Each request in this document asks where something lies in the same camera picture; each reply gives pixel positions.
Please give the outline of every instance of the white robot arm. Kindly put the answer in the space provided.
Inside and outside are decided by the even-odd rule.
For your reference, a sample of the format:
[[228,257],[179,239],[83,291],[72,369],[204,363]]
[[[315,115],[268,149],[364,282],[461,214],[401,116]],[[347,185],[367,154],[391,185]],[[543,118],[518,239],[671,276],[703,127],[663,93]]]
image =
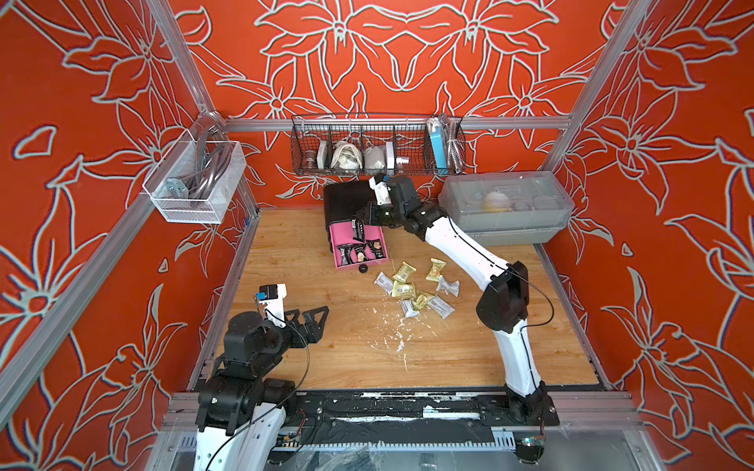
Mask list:
[[[492,277],[500,277],[508,262],[479,245],[464,234],[447,216],[435,221],[425,240],[448,255],[485,291]],[[522,331],[526,319],[519,320],[511,332],[493,330],[505,364],[505,384],[515,393],[528,396],[535,392],[541,378],[534,365],[529,336]]]
[[467,236],[437,205],[424,203],[407,176],[377,175],[369,181],[376,203],[364,211],[365,223],[403,227],[448,255],[482,290],[477,315],[495,334],[505,364],[509,416],[537,424],[549,402],[534,364],[527,326],[529,282],[526,267],[496,256]]

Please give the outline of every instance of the pink drawer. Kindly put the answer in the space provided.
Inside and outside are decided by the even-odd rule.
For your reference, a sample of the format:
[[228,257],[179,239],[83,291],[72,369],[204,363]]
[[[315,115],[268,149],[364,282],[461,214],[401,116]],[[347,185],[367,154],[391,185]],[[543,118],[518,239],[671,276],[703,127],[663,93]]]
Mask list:
[[388,261],[388,251],[387,246],[385,245],[385,236],[382,234],[382,228],[380,226],[376,225],[365,225],[364,226],[364,235],[367,240],[374,240],[379,239],[382,243],[382,253],[385,255],[384,258],[378,258],[376,260],[374,259],[374,254],[369,249],[369,245],[366,246],[366,257],[369,258],[367,261],[362,261],[359,263],[356,260],[356,251],[351,250],[351,260],[354,260],[355,262],[351,265],[340,265],[340,250],[338,249],[339,245],[343,245],[344,243],[361,243],[360,241],[354,239],[354,229],[351,227],[351,221],[344,221],[344,222],[334,222],[329,227],[330,231],[330,240],[333,243],[333,257],[335,259],[335,267],[338,270],[347,270],[349,268],[358,268],[359,265],[377,265],[378,263],[384,263]]

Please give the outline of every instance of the clear plastic lid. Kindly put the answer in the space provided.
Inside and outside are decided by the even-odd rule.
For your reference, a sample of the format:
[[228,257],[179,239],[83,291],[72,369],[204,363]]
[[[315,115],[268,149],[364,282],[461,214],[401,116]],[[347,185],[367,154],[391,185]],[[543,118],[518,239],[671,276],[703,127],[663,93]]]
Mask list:
[[440,204],[465,231],[565,226],[573,200],[551,172],[450,176]]

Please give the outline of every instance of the black cable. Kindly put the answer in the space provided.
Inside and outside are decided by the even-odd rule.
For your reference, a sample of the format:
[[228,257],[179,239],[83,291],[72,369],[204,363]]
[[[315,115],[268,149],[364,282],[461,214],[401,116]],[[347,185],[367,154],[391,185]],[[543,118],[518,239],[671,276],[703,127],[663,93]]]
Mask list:
[[[275,316],[272,312],[270,312],[269,309],[265,308],[265,312],[268,313],[269,315],[273,316],[275,319],[280,320],[282,323],[285,323],[284,320],[282,320],[278,316]],[[267,416],[267,414],[269,414],[273,410],[275,410],[278,407],[280,407],[281,405],[283,405],[292,395],[296,394],[296,391],[298,391],[299,388],[301,387],[301,385],[304,384],[304,381],[306,380],[306,376],[309,374],[309,366],[311,365],[311,355],[309,353],[309,343],[306,341],[306,339],[304,338],[304,336],[301,335],[301,332],[299,332],[298,329],[292,328],[292,330],[301,338],[301,340],[304,342],[304,345],[306,346],[306,371],[304,372],[303,378],[301,378],[301,381],[299,381],[299,383],[296,385],[296,387],[293,388],[293,391],[291,391],[288,394],[288,396],[285,396],[285,398],[283,398],[282,401],[280,401],[278,404],[276,404],[275,407],[271,408],[270,410],[268,410],[264,414],[260,415],[259,417],[257,417],[253,421],[249,422],[248,424],[244,425],[240,429],[236,430],[236,432],[229,439],[225,440],[222,443],[222,445],[220,445],[220,448],[217,448],[217,451],[215,451],[212,454],[212,457],[210,458],[210,462],[207,463],[207,467],[204,469],[204,471],[210,471],[210,465],[212,465],[212,461],[215,459],[215,456],[217,456],[217,454],[220,452],[220,450],[222,450],[222,448],[224,446],[226,446],[228,443],[230,443],[232,439],[234,439],[235,437],[237,437],[239,433],[243,432],[247,428],[249,428],[252,425],[256,424],[261,419],[265,418]]]
[[511,267],[509,265],[507,268],[503,268],[500,265],[494,263],[492,260],[490,260],[489,258],[487,258],[486,255],[484,255],[483,253],[481,253],[468,240],[465,240],[463,237],[461,237],[461,235],[455,229],[455,223],[453,222],[452,219],[450,219],[450,216],[448,216],[447,211],[445,211],[442,208],[440,208],[440,214],[443,214],[446,218],[448,218],[448,222],[450,223],[450,228],[453,230],[453,232],[455,232],[455,236],[457,238],[463,240],[466,243],[466,245],[468,245],[469,247],[471,247],[472,249],[474,249],[474,252],[476,252],[479,255],[481,255],[482,258],[484,258],[485,260],[487,260],[490,264],[492,264],[492,266],[500,268],[501,270],[503,270],[503,272],[506,272],[506,273],[509,273],[511,275],[514,275],[515,277],[519,278],[520,280],[526,281],[526,283],[529,286],[531,286],[532,288],[534,288],[537,291],[539,291],[539,294],[543,295],[544,298],[547,299],[547,302],[550,303],[550,319],[548,319],[547,321],[545,321],[543,323],[539,323],[539,324],[526,324],[525,326],[523,326],[521,328],[521,330],[519,330],[519,335],[521,336],[521,343],[523,344],[523,349],[524,349],[524,352],[526,353],[526,363],[529,365],[529,375],[532,377],[532,384],[534,385],[535,390],[537,390],[538,389],[538,385],[537,385],[537,382],[534,379],[534,372],[532,371],[532,361],[529,359],[529,349],[526,347],[526,339],[523,336],[523,330],[526,329],[527,327],[541,327],[541,326],[545,326],[545,325],[549,324],[550,322],[552,322],[552,320],[555,318],[555,305],[553,304],[552,300],[550,299],[550,296],[544,294],[544,292],[541,289],[539,289],[534,283],[532,283],[531,281],[529,281],[526,278],[524,278],[521,275],[519,275],[513,267]]
[[488,261],[488,262],[489,262],[489,263],[490,263],[490,264],[491,264],[491,265],[492,265],[493,267],[497,267],[497,268],[500,268],[500,269],[501,269],[501,270],[503,270],[504,272],[507,272],[507,273],[509,273],[509,274],[512,274],[512,275],[514,275],[515,277],[518,277],[519,279],[521,279],[521,280],[523,280],[523,281],[526,281],[526,284],[528,284],[528,285],[529,285],[529,286],[531,286],[532,288],[534,288],[534,289],[536,289],[537,291],[539,291],[539,294],[543,295],[543,296],[544,296],[544,298],[545,298],[545,299],[547,299],[547,302],[548,302],[548,303],[550,303],[550,319],[548,319],[548,320],[547,320],[546,322],[543,322],[543,323],[539,323],[539,324],[527,324],[527,325],[525,325],[525,326],[523,326],[523,327],[521,328],[521,330],[522,330],[522,331],[523,331],[524,329],[526,329],[527,327],[541,327],[541,326],[545,326],[545,325],[549,324],[549,323],[550,323],[550,322],[551,322],[551,321],[553,320],[553,318],[555,317],[555,305],[553,304],[552,300],[550,299],[550,296],[548,296],[548,295],[544,294],[544,292],[543,292],[543,291],[542,291],[541,289],[539,289],[539,288],[538,288],[538,287],[537,287],[537,286],[536,286],[536,285],[535,285],[534,283],[532,283],[531,281],[529,281],[529,280],[527,280],[526,278],[524,278],[524,277],[522,277],[521,275],[519,275],[519,274],[518,274],[518,273],[516,272],[516,270],[514,270],[514,269],[513,269],[513,267],[509,266],[509,267],[507,267],[507,268],[503,268],[503,267],[501,267],[500,265],[498,265],[498,264],[494,263],[494,262],[493,262],[492,260],[490,260],[489,258],[487,258],[487,256],[486,256],[486,255],[484,255],[483,253],[481,253],[481,252],[480,252],[480,251],[479,251],[479,250],[478,250],[478,249],[477,249],[477,248],[476,248],[476,247],[475,247],[475,246],[474,246],[473,244],[471,244],[471,243],[470,243],[470,242],[469,242],[468,240],[465,240],[465,239],[464,239],[463,237],[461,237],[461,235],[460,235],[460,234],[458,233],[458,231],[457,231],[457,230],[455,229],[455,223],[453,222],[453,220],[452,220],[452,219],[450,219],[450,216],[448,216],[448,213],[447,213],[447,211],[445,211],[444,209],[440,208],[440,214],[443,214],[443,215],[444,215],[444,216],[445,216],[446,218],[448,218],[448,221],[449,221],[449,223],[450,223],[450,228],[451,228],[451,229],[453,230],[453,232],[455,232],[455,236],[456,236],[457,238],[459,238],[459,239],[463,240],[463,241],[464,241],[464,242],[466,243],[466,245],[468,245],[469,247],[471,247],[471,248],[472,248],[472,249],[474,250],[474,252],[476,252],[476,253],[478,253],[479,255],[481,255],[481,256],[482,256],[482,258],[484,258],[485,260],[487,260],[487,261]]

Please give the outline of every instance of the snack packet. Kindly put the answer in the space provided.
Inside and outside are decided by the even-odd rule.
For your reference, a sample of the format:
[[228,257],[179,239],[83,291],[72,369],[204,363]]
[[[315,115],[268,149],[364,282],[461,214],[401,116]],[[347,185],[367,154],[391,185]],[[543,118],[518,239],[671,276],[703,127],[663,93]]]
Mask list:
[[401,299],[398,301],[400,308],[403,309],[403,316],[405,318],[416,317],[419,315],[419,311],[414,310],[411,299]]
[[379,272],[379,275],[377,275],[377,279],[375,280],[375,284],[384,289],[385,292],[389,295],[393,294],[393,280],[388,278],[388,275]]
[[458,292],[461,290],[461,281],[456,280],[453,283],[448,283],[443,275],[440,275],[440,281],[437,282],[437,289],[435,291],[444,291],[447,295],[454,295],[458,297]]
[[430,258],[430,260],[432,261],[432,268],[430,268],[425,279],[430,281],[440,281],[440,270],[447,265],[447,262],[439,260],[438,258]]
[[415,271],[416,271],[416,268],[404,262],[400,266],[400,268],[398,268],[398,272],[395,275],[393,275],[393,280],[396,280],[400,283],[405,283],[409,279],[411,274]]
[[432,298],[434,298],[434,295],[432,293],[422,291],[419,296],[416,296],[412,300],[414,309],[424,309]]
[[391,294],[394,298],[413,298],[416,296],[416,287],[414,286],[414,283],[401,283],[400,281],[394,281]]
[[435,296],[434,298],[430,299],[430,301],[427,303],[427,306],[434,309],[440,316],[442,316],[443,319],[448,317],[455,310],[453,306],[446,303],[445,300],[440,296]]

